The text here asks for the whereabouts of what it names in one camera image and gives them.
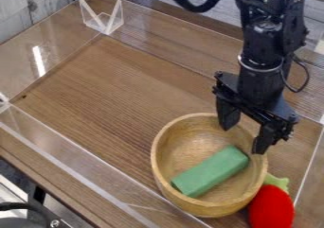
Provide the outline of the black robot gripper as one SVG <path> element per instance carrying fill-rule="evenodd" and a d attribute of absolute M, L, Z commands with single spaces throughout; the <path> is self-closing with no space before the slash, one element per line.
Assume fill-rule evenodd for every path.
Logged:
<path fill-rule="evenodd" d="M 271 62 L 239 56 L 240 74 L 218 71 L 213 93 L 217 98 L 220 126 L 229 131 L 247 114 L 260 125 L 252 153 L 264 155 L 275 141 L 288 140 L 299 117 L 284 99 L 292 56 Z"/>

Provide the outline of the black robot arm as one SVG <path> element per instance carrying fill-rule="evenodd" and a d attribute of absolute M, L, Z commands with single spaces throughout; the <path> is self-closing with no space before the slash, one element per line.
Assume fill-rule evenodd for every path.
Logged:
<path fill-rule="evenodd" d="M 303 86 L 289 84 L 289 70 L 300 63 L 295 52 L 310 34 L 304 21 L 306 0 L 236 0 L 241 12 L 243 52 L 240 73 L 218 71 L 214 95 L 220 126 L 228 131 L 248 115 L 261 128 L 252 152 L 264 154 L 288 140 L 299 115 L 288 105 L 284 91 L 299 93 Z"/>

